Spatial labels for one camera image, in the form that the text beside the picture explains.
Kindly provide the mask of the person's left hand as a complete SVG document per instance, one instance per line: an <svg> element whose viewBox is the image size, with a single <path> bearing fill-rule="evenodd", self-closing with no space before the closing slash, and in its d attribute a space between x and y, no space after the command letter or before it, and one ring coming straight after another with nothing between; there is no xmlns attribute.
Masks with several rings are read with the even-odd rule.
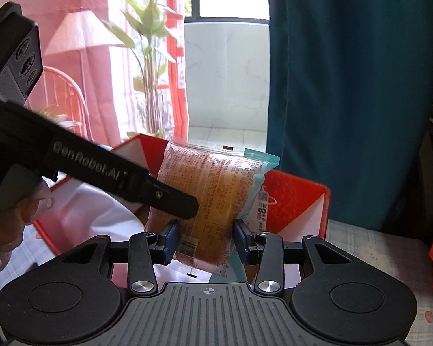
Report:
<svg viewBox="0 0 433 346"><path fill-rule="evenodd" d="M0 211L0 272L9 263L12 251L22 243L24 229L53 204L51 190L43 181L30 196Z"/></svg>

